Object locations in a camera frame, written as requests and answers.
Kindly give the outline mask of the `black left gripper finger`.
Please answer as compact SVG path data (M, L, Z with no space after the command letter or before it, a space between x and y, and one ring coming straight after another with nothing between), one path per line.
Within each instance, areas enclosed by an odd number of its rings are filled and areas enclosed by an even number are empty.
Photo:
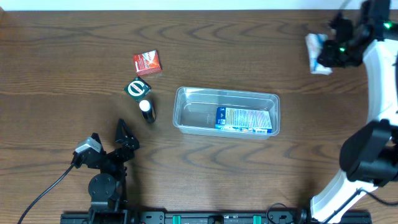
M122 145L123 148L135 151L140 148L138 139L133 131L127 126L123 119L118 120L116 128L115 143Z
M96 141L96 145L97 145L97 148L98 148L97 151L98 152L104 152L103 145L101 143L99 134L98 133L92 133L91 138L93 138Z

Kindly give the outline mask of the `white Panadol box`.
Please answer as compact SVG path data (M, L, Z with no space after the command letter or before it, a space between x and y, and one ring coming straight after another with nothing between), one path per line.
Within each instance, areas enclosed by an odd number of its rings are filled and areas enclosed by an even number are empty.
M317 62L318 56L322 51L323 44L327 39L328 36L326 34L308 34L305 36L311 74L329 75L332 73L331 68L324 67Z

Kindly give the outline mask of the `blue cooling patch box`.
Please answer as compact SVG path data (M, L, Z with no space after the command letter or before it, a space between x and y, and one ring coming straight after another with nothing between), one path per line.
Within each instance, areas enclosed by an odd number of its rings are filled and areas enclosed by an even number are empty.
M215 128L249 133L271 133L272 123L268 111L218 107Z

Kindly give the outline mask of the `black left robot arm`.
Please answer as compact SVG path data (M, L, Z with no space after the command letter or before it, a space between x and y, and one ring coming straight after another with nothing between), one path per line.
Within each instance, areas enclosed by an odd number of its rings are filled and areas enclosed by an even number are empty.
M134 158L139 141L123 119L118 121L115 142L121 147L95 162L100 173L88 186L91 196L88 224L132 224L136 221L136 214L127 207L127 167L124 163Z

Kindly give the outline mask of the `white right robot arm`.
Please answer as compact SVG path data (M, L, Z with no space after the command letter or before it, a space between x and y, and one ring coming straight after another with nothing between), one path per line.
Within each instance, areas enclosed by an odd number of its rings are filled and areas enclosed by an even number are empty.
M357 26L343 40L323 43L324 67L364 64L368 78L366 125L340 151L340 168L310 200L308 219L339 223L363 196L397 181L397 24L382 19Z

